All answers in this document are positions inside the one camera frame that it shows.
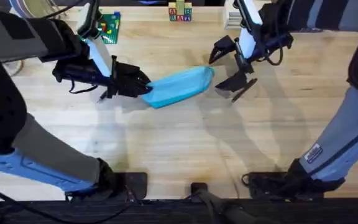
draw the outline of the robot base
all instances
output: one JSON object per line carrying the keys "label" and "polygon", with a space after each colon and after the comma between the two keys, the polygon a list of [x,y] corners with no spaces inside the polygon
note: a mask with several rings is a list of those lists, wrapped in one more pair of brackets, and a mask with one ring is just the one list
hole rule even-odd
{"label": "robot base", "polygon": [[243,184],[249,188],[252,198],[276,201],[316,201],[324,198],[323,192],[310,192],[300,190],[299,185],[294,182],[288,183],[287,172],[251,172],[243,176]]}

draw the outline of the alphabet block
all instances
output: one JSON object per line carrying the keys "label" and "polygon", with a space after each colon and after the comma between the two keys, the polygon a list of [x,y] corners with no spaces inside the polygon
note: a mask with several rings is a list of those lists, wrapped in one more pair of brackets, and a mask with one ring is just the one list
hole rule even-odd
{"label": "alphabet block", "polygon": [[177,15],[185,14],[185,0],[177,0]]}
{"label": "alphabet block", "polygon": [[184,15],[177,15],[177,21],[184,21]]}
{"label": "alphabet block", "polygon": [[191,8],[185,8],[185,15],[187,16],[191,15]]}
{"label": "alphabet block", "polygon": [[177,14],[177,9],[176,8],[168,8],[168,12],[169,14],[172,15],[176,15]]}
{"label": "alphabet block", "polygon": [[191,21],[191,15],[185,15],[184,21],[185,22],[190,22]]}
{"label": "alphabet block", "polygon": [[176,21],[177,20],[177,15],[170,15],[169,20],[170,21]]}

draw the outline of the wood grain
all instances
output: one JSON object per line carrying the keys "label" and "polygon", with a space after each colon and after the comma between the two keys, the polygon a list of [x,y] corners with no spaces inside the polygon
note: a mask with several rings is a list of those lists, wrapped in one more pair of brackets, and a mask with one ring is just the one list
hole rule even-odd
{"label": "wood grain", "polygon": [[[224,30],[221,7],[195,7],[193,21],[168,21],[166,7],[103,7],[122,12],[118,61],[140,66],[152,79],[207,65]],[[78,9],[69,13],[69,24]],[[255,63],[259,80],[236,103],[214,85],[232,75],[232,55],[214,64],[213,84],[204,93],[155,110],[140,98],[115,97],[96,103],[104,91],[71,95],[57,83],[54,63],[26,60],[14,82],[29,112],[47,130],[77,150],[102,157],[115,171],[149,174],[147,198],[182,198],[192,182],[206,182],[220,197],[249,197],[240,176],[250,171],[287,170],[333,117],[348,88],[347,65],[358,34],[295,34],[283,64]],[[0,174],[0,190],[18,200],[61,200],[60,189]],[[358,197],[358,164],[330,197]]]}

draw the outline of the lego board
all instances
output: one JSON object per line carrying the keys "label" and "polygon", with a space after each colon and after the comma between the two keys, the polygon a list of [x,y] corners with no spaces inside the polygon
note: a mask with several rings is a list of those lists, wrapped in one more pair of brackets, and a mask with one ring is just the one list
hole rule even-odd
{"label": "lego board", "polygon": [[101,31],[104,43],[116,44],[118,39],[119,23],[121,21],[120,12],[114,12],[114,14],[103,14],[103,19],[106,21],[106,28],[103,29],[102,23],[99,23],[98,30]]}

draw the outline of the blue cloth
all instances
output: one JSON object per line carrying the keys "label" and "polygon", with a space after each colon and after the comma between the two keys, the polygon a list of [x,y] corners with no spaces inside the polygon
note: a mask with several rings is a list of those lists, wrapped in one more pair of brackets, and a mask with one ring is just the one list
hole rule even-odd
{"label": "blue cloth", "polygon": [[176,103],[208,89],[214,69],[196,67],[170,75],[148,85],[153,90],[142,95],[144,101],[154,108]]}

